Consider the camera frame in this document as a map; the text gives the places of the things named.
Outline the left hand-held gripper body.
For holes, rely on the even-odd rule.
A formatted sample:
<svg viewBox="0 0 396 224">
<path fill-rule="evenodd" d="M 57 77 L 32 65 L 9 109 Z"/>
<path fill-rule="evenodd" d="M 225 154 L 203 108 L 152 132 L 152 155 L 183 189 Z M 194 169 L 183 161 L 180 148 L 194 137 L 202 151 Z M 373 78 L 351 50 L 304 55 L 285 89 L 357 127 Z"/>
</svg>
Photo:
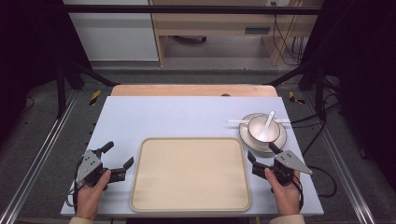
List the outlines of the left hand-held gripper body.
<svg viewBox="0 0 396 224">
<path fill-rule="evenodd" d="M 103 173 L 108 170 L 104 168 L 101 161 L 103 154 L 102 149 L 87 150 L 82 157 L 81 165 L 78 167 L 76 186 L 78 189 L 83 186 L 88 186 L 90 188 L 94 187 L 99 179 L 102 177 Z M 110 179 L 108 183 L 121 182 L 125 180 L 126 169 L 118 168 L 112 169 Z"/>
</svg>

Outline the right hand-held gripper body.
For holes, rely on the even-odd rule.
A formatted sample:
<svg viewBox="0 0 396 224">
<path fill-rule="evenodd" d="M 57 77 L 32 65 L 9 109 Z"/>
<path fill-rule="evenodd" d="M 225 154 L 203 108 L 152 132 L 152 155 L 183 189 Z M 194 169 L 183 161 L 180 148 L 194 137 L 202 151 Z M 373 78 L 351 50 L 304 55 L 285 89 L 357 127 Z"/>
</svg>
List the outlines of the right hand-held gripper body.
<svg viewBox="0 0 396 224">
<path fill-rule="evenodd" d="M 277 154 L 274 163 L 271 166 L 262 164 L 257 160 L 252 164 L 252 173 L 266 179 L 264 169 L 269 168 L 273 171 L 277 181 L 284 187 L 291 183 L 294 178 L 294 172 L 299 171 L 308 175 L 313 172 L 307 165 L 302 162 L 292 151 L 287 150 Z"/>
</svg>

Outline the person's right hand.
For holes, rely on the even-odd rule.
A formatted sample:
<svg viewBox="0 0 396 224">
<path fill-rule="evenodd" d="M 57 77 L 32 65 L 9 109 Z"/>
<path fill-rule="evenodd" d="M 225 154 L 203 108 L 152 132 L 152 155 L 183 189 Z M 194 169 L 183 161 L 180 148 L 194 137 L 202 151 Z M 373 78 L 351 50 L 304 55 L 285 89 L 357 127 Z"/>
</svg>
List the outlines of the person's right hand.
<svg viewBox="0 0 396 224">
<path fill-rule="evenodd" d="M 300 192 L 293 186 L 282 186 L 269 168 L 264 169 L 265 176 L 276 198 L 277 214 L 280 217 L 300 214 Z"/>
</svg>

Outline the person's left hand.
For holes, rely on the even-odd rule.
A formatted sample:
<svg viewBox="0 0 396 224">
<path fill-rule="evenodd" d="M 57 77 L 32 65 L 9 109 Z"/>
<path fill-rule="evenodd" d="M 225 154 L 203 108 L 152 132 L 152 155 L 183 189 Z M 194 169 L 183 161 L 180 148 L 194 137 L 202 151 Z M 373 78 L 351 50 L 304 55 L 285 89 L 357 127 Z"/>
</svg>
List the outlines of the person's left hand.
<svg viewBox="0 0 396 224">
<path fill-rule="evenodd" d="M 90 188 L 84 186 L 79 190 L 76 217 L 95 220 L 97 217 L 102 192 L 106 187 L 110 176 L 111 172 L 105 171 L 94 187 Z"/>
</svg>

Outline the white round plate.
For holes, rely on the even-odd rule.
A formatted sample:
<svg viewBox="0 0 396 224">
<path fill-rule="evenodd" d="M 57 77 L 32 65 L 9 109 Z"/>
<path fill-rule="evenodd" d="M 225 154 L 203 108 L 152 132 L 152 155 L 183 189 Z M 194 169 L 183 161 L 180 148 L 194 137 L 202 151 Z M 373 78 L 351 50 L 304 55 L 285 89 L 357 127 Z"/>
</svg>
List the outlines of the white round plate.
<svg viewBox="0 0 396 224">
<path fill-rule="evenodd" d="M 247 115 L 243 119 L 252 119 L 257 116 L 267 116 L 267 114 L 263 113 L 253 113 L 250 115 Z M 279 148 L 282 148 L 286 142 L 287 142 L 287 132 L 285 127 L 281 123 L 277 123 L 278 127 L 280 128 L 280 136 L 273 142 L 275 143 Z M 248 123 L 240 123 L 239 124 L 239 134 L 243 140 L 243 142 L 251 147 L 252 149 L 259 151 L 261 153 L 272 153 L 272 150 L 268 147 L 268 144 L 270 143 L 262 143 L 259 142 L 255 139 L 253 139 L 249 133 L 248 133 Z"/>
</svg>

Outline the white bowl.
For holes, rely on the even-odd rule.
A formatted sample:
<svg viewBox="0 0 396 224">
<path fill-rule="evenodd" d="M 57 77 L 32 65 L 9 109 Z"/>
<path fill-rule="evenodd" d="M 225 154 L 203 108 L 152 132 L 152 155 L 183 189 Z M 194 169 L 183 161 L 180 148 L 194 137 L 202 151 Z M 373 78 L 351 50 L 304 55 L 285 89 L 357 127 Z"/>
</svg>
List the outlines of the white bowl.
<svg viewBox="0 0 396 224">
<path fill-rule="evenodd" d="M 256 134 L 258 131 L 258 126 L 259 126 L 257 117 L 254 117 L 250 120 L 250 122 L 248 123 L 248 126 L 247 126 L 247 131 L 253 139 L 255 139 L 259 142 L 262 142 L 256 138 Z M 271 142 L 274 142 L 280 136 L 280 128 L 278 127 L 277 123 L 274 121 L 272 121 L 272 123 L 271 123 L 271 130 L 276 133 L 275 139 L 273 141 L 271 141 Z"/>
</svg>

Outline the yellow black tape marker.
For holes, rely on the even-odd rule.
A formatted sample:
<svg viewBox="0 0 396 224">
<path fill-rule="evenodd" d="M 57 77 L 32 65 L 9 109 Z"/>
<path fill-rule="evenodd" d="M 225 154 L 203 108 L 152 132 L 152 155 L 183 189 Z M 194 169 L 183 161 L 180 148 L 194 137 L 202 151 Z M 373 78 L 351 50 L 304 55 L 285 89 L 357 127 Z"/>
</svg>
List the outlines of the yellow black tape marker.
<svg viewBox="0 0 396 224">
<path fill-rule="evenodd" d="M 99 95 L 101 94 L 101 91 L 95 91 L 94 93 L 93 93 L 93 95 L 92 95 L 92 98 L 91 98 L 91 100 L 90 100 L 90 102 L 89 102 L 89 105 L 95 105 L 95 103 L 96 103 L 96 101 L 97 101 L 97 99 L 98 99 L 98 97 L 99 97 Z"/>
<path fill-rule="evenodd" d="M 289 99 L 290 99 L 290 102 L 292 102 L 292 103 L 296 103 L 296 104 L 299 104 L 299 105 L 305 105 L 305 100 L 297 99 L 295 97 L 293 91 L 289 91 Z"/>
</svg>

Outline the beige rectangular tray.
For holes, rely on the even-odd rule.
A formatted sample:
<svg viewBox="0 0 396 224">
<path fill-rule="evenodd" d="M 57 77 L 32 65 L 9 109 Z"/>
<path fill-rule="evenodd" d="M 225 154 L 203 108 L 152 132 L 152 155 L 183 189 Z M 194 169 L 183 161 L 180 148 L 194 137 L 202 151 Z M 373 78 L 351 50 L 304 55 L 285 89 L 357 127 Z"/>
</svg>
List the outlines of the beige rectangular tray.
<svg viewBox="0 0 396 224">
<path fill-rule="evenodd" d="M 232 212 L 250 205 L 238 139 L 148 138 L 142 143 L 131 194 L 136 212 Z"/>
</svg>

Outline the black metal stand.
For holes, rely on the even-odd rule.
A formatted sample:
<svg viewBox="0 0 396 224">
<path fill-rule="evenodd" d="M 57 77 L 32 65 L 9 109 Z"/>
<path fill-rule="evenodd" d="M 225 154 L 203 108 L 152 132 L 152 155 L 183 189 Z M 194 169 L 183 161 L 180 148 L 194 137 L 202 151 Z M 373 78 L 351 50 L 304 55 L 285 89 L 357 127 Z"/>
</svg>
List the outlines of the black metal stand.
<svg viewBox="0 0 396 224">
<path fill-rule="evenodd" d="M 319 61 L 311 59 L 301 63 L 286 75 L 269 82 L 269 85 L 276 87 L 297 75 L 302 75 L 298 83 L 301 91 L 308 91 L 312 86 L 315 86 L 315 112 L 321 120 L 325 120 L 326 115 L 323 103 L 325 76 Z"/>
<path fill-rule="evenodd" d="M 75 61 L 66 61 L 63 63 L 59 63 L 55 68 L 55 72 L 56 72 L 57 96 L 58 96 L 58 114 L 57 114 L 58 119 L 65 113 L 66 110 L 65 85 L 64 85 L 65 79 L 68 79 L 71 82 L 71 86 L 74 90 L 80 90 L 84 85 L 84 82 L 79 76 L 80 74 L 85 74 L 108 87 L 117 86 L 116 82 L 100 76 L 99 74 L 94 72 L 91 68 L 78 64 Z"/>
</svg>

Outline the wooden table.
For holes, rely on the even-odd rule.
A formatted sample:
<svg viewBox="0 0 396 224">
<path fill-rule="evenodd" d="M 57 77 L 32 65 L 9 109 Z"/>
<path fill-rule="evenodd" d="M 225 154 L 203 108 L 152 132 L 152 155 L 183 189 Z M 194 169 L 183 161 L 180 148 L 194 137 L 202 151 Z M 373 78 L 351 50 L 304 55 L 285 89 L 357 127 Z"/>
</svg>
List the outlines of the wooden table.
<svg viewBox="0 0 396 224">
<path fill-rule="evenodd" d="M 269 85 L 248 84 L 134 84 L 117 85 L 111 96 L 260 96 L 277 97 L 276 89 Z"/>
</svg>

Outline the white cabinet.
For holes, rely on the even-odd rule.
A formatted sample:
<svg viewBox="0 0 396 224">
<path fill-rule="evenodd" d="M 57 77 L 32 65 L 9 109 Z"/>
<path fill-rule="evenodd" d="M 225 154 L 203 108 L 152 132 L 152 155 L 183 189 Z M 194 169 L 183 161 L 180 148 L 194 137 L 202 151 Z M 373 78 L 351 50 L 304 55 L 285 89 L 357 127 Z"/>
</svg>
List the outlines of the white cabinet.
<svg viewBox="0 0 396 224">
<path fill-rule="evenodd" d="M 158 61 L 149 13 L 70 13 L 91 62 Z"/>
</svg>

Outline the black curtain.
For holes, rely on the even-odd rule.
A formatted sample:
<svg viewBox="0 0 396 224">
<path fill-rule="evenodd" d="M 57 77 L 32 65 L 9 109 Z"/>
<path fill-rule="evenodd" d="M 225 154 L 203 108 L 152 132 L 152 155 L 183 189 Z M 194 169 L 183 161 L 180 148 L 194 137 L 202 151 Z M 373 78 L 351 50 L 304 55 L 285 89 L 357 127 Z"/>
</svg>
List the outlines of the black curtain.
<svg viewBox="0 0 396 224">
<path fill-rule="evenodd" d="M 83 87 L 70 63 L 91 65 L 63 6 L 64 0 L 0 0 L 0 144 L 25 108 L 27 93 L 54 80 L 57 66 L 73 88 Z"/>
<path fill-rule="evenodd" d="M 324 0 L 304 60 L 340 80 L 346 120 L 396 190 L 396 0 Z"/>
</svg>

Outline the wooden desk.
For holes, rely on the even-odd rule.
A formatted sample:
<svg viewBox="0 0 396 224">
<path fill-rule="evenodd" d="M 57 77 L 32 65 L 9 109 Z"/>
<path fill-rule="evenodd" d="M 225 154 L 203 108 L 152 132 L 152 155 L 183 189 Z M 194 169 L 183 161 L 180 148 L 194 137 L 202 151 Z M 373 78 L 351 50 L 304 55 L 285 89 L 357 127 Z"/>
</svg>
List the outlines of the wooden desk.
<svg viewBox="0 0 396 224">
<path fill-rule="evenodd" d="M 148 0 L 152 6 L 235 6 L 235 7 L 321 7 L 324 0 Z M 157 50 L 165 54 L 166 38 L 178 36 L 239 36 L 262 38 L 273 65 L 280 63 L 287 42 L 293 37 L 308 38 L 315 15 L 260 14 L 166 14 L 151 15 Z"/>
</svg>

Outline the black horizontal bar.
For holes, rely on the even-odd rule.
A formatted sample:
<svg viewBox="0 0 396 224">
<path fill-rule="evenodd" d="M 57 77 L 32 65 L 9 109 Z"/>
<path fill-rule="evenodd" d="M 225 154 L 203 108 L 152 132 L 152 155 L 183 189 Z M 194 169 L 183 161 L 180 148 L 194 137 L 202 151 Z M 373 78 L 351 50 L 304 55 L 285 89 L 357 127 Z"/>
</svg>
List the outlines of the black horizontal bar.
<svg viewBox="0 0 396 224">
<path fill-rule="evenodd" d="M 71 13 L 319 15 L 320 7 L 65 5 Z"/>
</svg>

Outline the aluminium floor rail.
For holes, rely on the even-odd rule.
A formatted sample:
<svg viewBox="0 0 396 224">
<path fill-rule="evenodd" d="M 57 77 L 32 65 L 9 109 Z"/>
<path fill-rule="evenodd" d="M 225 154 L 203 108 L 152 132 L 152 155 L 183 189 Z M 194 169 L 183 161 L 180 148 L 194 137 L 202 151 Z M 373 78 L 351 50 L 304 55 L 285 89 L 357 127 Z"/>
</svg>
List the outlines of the aluminium floor rail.
<svg viewBox="0 0 396 224">
<path fill-rule="evenodd" d="M 8 203 L 6 209 L 0 216 L 0 224 L 13 224 L 16 220 L 22 206 L 24 205 L 29 193 L 31 192 L 33 185 L 35 184 L 49 154 L 51 153 L 53 146 L 58 139 L 60 132 L 62 131 L 64 124 L 66 123 L 71 110 L 73 109 L 75 102 L 78 98 L 79 91 L 70 91 L 70 96 L 66 101 L 64 112 L 59 118 L 57 118 L 49 133 L 46 136 L 41 148 L 35 155 L 29 170 L 25 174 L 21 184 L 15 192 L 12 200 Z"/>
<path fill-rule="evenodd" d="M 337 184 L 337 190 L 332 197 L 319 197 L 321 201 L 325 202 L 324 216 L 329 220 L 339 219 L 347 223 L 345 212 L 353 212 L 354 220 L 357 224 L 376 224 L 375 218 L 364 200 L 355 178 L 334 143 L 325 122 L 319 118 L 316 118 L 316 121 L 321 125 L 318 128 L 317 142 L 322 146 L 321 151 L 326 152 L 326 161 L 320 163 L 318 167 L 328 172 Z"/>
</svg>

